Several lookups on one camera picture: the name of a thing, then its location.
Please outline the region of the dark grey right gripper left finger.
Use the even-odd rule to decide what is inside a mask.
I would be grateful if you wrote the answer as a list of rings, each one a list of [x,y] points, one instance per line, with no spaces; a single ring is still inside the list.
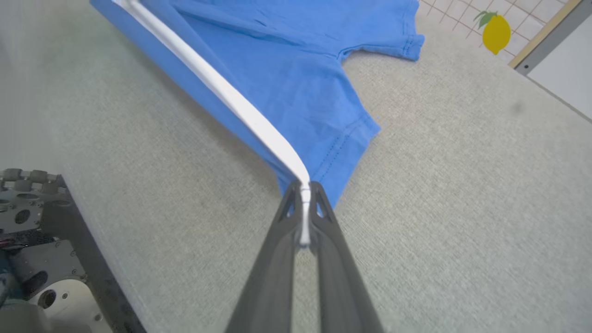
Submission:
[[[294,263],[302,232],[301,184],[284,194],[225,333],[290,333]]]

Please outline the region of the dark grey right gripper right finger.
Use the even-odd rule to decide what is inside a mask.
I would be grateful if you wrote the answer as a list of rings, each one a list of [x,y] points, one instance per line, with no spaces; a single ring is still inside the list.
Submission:
[[[323,186],[312,182],[310,188],[321,333],[384,333]]]

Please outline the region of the blue t-shirt with white trim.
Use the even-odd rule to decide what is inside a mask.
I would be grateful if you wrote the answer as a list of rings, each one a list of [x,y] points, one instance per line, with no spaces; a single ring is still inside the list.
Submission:
[[[410,61],[418,0],[139,0],[287,139],[332,207],[379,133],[342,63]]]

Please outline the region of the white grid cloth lemon print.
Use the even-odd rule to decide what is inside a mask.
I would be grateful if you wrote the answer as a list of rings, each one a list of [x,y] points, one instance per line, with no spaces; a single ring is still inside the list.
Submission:
[[[419,0],[417,17],[440,30],[452,32],[474,48],[490,53],[483,44],[486,29],[482,15],[501,15],[510,39],[495,57],[515,68],[550,32],[558,27],[581,0]]]

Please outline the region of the grey frame with beige edge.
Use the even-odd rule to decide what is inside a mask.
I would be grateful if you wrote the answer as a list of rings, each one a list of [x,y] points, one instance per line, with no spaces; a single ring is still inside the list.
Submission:
[[[509,66],[527,76],[591,15],[592,0],[567,0],[556,15],[509,62]]]

